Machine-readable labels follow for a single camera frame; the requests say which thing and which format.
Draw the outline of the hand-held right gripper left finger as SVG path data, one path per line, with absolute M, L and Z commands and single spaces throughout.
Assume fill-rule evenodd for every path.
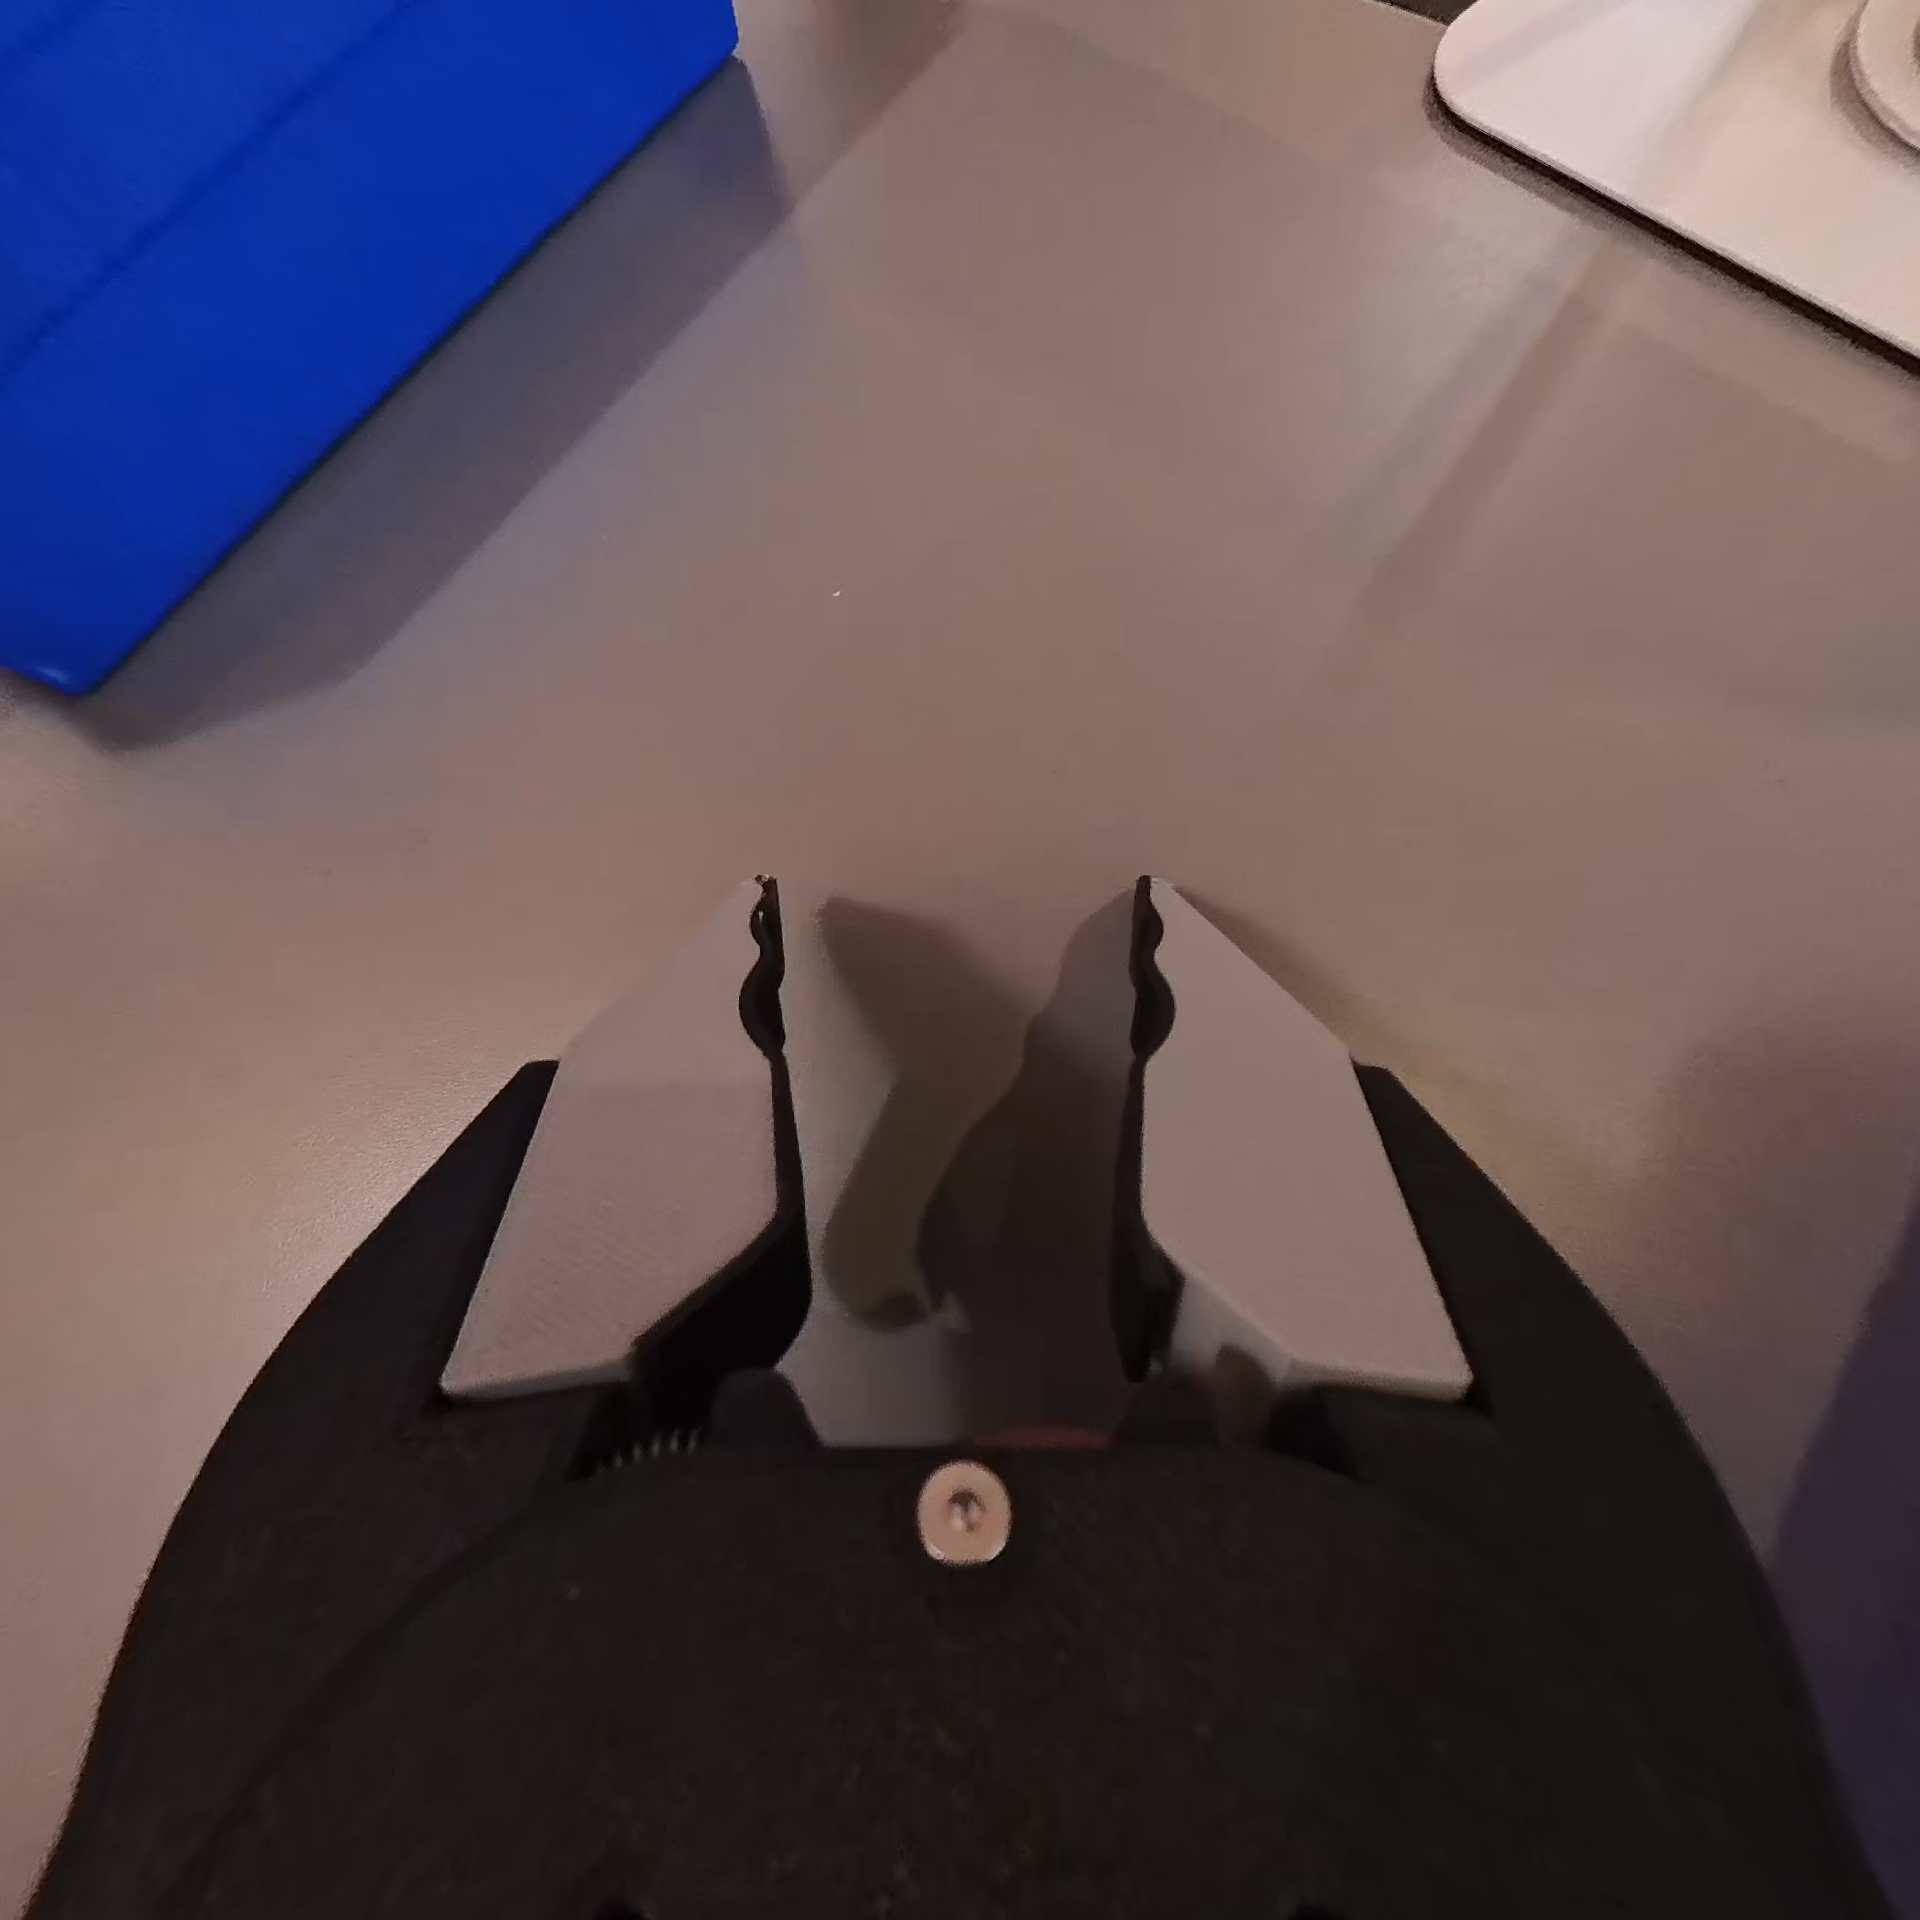
M 440 1370 L 454 1402 L 709 1402 L 808 1314 L 775 877 L 735 884 L 561 1051 Z

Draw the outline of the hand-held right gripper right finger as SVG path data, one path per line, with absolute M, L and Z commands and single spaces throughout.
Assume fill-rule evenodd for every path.
M 1349 1048 L 1156 874 L 1133 890 L 1125 975 L 1124 1379 L 1461 1398 L 1468 1357 Z

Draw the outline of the blue plastic bin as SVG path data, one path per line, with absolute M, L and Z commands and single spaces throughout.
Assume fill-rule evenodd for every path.
M 732 4 L 3 4 L 3 669 L 108 681 L 735 49 Z

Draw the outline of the white stand base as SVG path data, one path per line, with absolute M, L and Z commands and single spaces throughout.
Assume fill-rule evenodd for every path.
M 1432 51 L 1468 132 L 1917 356 L 1917 154 L 1861 103 L 1861 4 L 1472 4 Z

